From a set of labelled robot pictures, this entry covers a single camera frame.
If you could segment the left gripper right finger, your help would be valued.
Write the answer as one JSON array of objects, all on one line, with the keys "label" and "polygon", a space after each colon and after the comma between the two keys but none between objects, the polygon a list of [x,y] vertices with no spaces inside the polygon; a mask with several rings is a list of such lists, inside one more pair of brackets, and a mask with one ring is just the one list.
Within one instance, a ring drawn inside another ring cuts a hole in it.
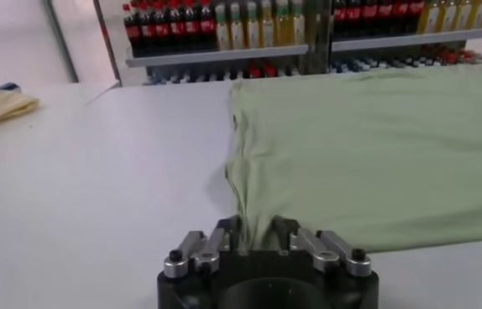
[{"label": "left gripper right finger", "polygon": [[271,227],[279,239],[282,250],[306,251],[312,257],[313,268],[323,274],[342,267],[355,277],[372,274],[372,262],[366,251],[355,248],[334,231],[312,233],[297,220],[274,216]]}]

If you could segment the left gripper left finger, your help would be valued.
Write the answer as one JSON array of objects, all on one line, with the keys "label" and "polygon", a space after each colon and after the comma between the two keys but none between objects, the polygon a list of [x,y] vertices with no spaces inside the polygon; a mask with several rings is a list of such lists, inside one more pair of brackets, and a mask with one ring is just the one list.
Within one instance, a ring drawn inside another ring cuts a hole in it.
[{"label": "left gripper left finger", "polygon": [[203,231],[190,231],[181,243],[172,249],[163,263],[166,278],[179,280],[191,272],[218,271],[221,253],[231,252],[238,246],[241,230],[239,215],[220,219],[210,235]]}]

